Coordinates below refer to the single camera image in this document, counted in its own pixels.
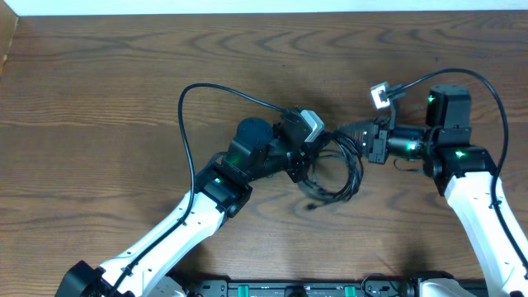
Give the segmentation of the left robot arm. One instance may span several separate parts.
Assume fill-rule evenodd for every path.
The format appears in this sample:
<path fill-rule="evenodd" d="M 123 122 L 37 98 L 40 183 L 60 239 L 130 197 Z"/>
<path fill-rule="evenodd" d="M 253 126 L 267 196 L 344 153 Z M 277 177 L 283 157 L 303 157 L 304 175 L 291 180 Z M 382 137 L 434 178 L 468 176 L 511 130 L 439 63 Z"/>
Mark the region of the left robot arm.
<path fill-rule="evenodd" d="M 64 275 L 58 296 L 149 296 L 198 243 L 216 233 L 248 202 L 251 182 L 287 172 L 305 173 L 324 130 L 312 111 L 287 111 L 270 125 L 247 118 L 227 152 L 194 175 L 179 205 L 138 242 L 97 268 L 80 261 Z"/>

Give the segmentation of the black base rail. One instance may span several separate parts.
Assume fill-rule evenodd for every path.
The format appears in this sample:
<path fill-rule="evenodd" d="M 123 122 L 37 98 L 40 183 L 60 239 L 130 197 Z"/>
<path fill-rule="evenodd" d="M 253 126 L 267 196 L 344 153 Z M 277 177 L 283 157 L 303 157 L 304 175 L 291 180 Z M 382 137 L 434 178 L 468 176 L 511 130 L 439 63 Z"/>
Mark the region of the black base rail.
<path fill-rule="evenodd" d="M 205 278 L 190 280 L 173 272 L 154 288 L 152 296 L 195 297 L 345 297 L 419 296 L 416 278 L 399 280 L 371 274 L 362 280 L 346 281 L 259 281 Z"/>

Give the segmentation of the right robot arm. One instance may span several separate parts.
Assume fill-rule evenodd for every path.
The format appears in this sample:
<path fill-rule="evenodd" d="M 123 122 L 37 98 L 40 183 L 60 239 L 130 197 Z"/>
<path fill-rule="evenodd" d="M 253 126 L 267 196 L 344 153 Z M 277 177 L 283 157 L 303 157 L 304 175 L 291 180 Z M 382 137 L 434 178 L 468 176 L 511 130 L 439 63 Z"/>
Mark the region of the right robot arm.
<path fill-rule="evenodd" d="M 389 116 L 339 128 L 357 140 L 371 163 L 388 156 L 422 161 L 448 206 L 462 223 L 478 258 L 490 296 L 527 294 L 527 238 L 509 207 L 498 166 L 487 149 L 470 143 L 471 97 L 466 87 L 435 85 L 427 98 L 426 124 L 398 125 L 398 98 L 386 83 L 372 87 L 378 108 Z"/>

